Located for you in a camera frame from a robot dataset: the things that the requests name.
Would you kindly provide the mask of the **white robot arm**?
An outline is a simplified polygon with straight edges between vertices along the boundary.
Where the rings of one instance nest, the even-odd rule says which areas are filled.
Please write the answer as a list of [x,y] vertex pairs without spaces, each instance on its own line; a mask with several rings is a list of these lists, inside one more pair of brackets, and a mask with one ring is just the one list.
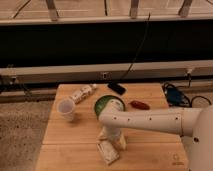
[[129,111],[122,100],[99,99],[95,104],[97,119],[107,138],[121,135],[121,128],[142,129],[181,136],[191,136],[189,171],[213,171],[213,105],[206,108],[168,108]]

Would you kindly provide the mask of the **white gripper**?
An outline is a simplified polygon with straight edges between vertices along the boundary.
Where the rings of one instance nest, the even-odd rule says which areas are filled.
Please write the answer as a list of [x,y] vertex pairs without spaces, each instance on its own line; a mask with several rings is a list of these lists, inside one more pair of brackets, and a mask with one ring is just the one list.
[[102,140],[111,140],[114,141],[114,146],[117,150],[126,149],[126,139],[124,134],[121,134],[121,130],[116,127],[104,127],[104,131],[101,131],[98,135],[98,139]]

